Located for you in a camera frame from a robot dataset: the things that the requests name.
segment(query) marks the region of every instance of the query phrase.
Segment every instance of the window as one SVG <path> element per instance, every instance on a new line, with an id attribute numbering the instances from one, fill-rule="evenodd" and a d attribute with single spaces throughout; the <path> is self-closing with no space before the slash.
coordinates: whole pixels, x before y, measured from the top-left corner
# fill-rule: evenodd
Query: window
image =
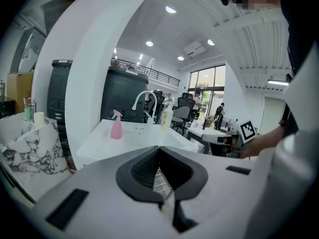
<path id="1" fill-rule="evenodd" d="M 201 92 L 202 106 L 199 120 L 204 120 L 208 115 L 215 115 L 217 107 L 223 102 L 225 73 L 226 66 L 191 73 L 188 92 L 193 95 L 196 90 Z"/>
<path id="2" fill-rule="evenodd" d="M 225 86 L 226 66 L 212 67 L 190 74 L 189 89 L 223 90 Z"/>
<path id="3" fill-rule="evenodd" d="M 190 89 L 196 87 L 197 76 L 198 76 L 198 72 L 195 72 L 195 73 L 191 73 L 191 74 L 190 74 L 190 83 L 189 83 L 189 88 L 190 88 Z"/>
<path id="4" fill-rule="evenodd" d="M 216 67 L 215 87 L 224 87 L 225 86 L 225 73 L 226 73 L 225 66 Z"/>
<path id="5" fill-rule="evenodd" d="M 215 68 L 209 68 L 198 72 L 197 87 L 214 87 Z"/>
<path id="6" fill-rule="evenodd" d="M 224 99 L 224 92 L 223 91 L 214 91 L 213 98 L 210 105 L 209 114 L 215 115 L 217 107 L 223 102 Z"/>

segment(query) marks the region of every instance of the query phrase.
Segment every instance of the person's arm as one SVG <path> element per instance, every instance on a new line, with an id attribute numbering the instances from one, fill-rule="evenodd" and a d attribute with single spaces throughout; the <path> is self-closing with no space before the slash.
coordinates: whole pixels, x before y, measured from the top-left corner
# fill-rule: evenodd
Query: person's arm
<path id="1" fill-rule="evenodd" d="M 198 98 L 198 103 L 197 103 L 198 107 L 201 106 L 201 98 Z"/>
<path id="2" fill-rule="evenodd" d="M 285 127 L 280 125 L 269 133 L 256 137 L 241 152 L 240 158 L 258 156 L 263 149 L 275 147 L 283 138 L 284 131 Z"/>

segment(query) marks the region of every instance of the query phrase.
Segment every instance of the white ceiling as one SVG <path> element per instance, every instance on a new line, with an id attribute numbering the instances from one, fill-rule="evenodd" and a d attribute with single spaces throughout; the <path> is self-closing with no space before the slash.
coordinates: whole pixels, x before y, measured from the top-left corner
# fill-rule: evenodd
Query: white ceiling
<path id="1" fill-rule="evenodd" d="M 114 53 L 113 57 L 115 58 L 115 56 L 117 56 L 118 59 L 129 61 L 135 64 L 139 62 L 141 66 L 148 66 L 152 58 L 143 54 L 143 57 L 140 60 L 140 55 L 141 53 L 118 47 L 116 50 L 116 54 Z"/>
<path id="2" fill-rule="evenodd" d="M 48 1 L 29 0 L 20 14 L 41 27 L 40 6 Z M 166 6 L 177 13 L 169 14 Z M 216 45 L 209 46 L 208 39 Z M 154 46 L 147 47 L 147 40 Z M 186 58 L 183 48 L 193 41 L 201 42 L 206 52 Z M 145 0 L 118 47 L 187 70 L 203 61 L 220 63 L 224 56 L 241 86 L 268 88 L 268 79 L 285 79 L 291 71 L 287 42 L 288 26 L 278 8 L 244 11 L 234 4 L 223 6 L 220 0 Z M 177 60 L 180 55 L 185 57 L 182 62 Z"/>
<path id="3" fill-rule="evenodd" d="M 171 14 L 165 4 L 145 0 L 129 21 L 118 47 L 148 54 L 179 69 L 221 54 L 217 46 L 207 43 L 208 39 L 200 29 L 188 24 L 185 13 Z M 148 40 L 154 43 L 153 47 L 146 46 Z M 194 41 L 200 42 L 206 51 L 187 57 L 183 49 Z"/>

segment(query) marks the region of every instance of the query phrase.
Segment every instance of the white pillar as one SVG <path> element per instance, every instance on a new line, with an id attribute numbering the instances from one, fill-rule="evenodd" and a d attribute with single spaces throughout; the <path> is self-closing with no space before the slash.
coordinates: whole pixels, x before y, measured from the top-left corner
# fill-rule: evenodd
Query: white pillar
<path id="1" fill-rule="evenodd" d="M 115 0 L 76 0 L 58 19 L 40 52 L 32 83 L 38 112 L 46 114 L 54 59 L 74 60 L 81 40 L 97 15 Z"/>
<path id="2" fill-rule="evenodd" d="M 82 39 L 69 74 L 65 120 L 77 169 L 76 152 L 100 122 L 103 88 L 114 48 L 127 23 L 144 0 L 115 0 L 94 19 Z"/>

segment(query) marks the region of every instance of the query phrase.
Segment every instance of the white countertop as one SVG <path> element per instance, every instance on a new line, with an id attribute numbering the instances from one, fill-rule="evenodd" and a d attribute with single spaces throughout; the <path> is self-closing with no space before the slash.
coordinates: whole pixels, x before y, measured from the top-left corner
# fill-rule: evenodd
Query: white countertop
<path id="1" fill-rule="evenodd" d="M 123 153 L 150 146 L 171 146 L 183 150 L 198 151 L 198 146 L 169 128 L 162 132 L 160 125 L 123 122 L 122 138 L 112 139 L 111 129 L 114 120 L 103 119 L 92 131 L 77 151 L 82 164 L 87 165 L 98 160 L 121 155 Z"/>
<path id="2" fill-rule="evenodd" d="M 191 132 L 199 137 L 201 137 L 203 134 L 212 134 L 212 135 L 225 135 L 225 133 L 221 131 L 214 130 L 211 127 L 207 127 L 204 130 L 200 127 L 190 127 L 188 129 L 188 132 Z"/>

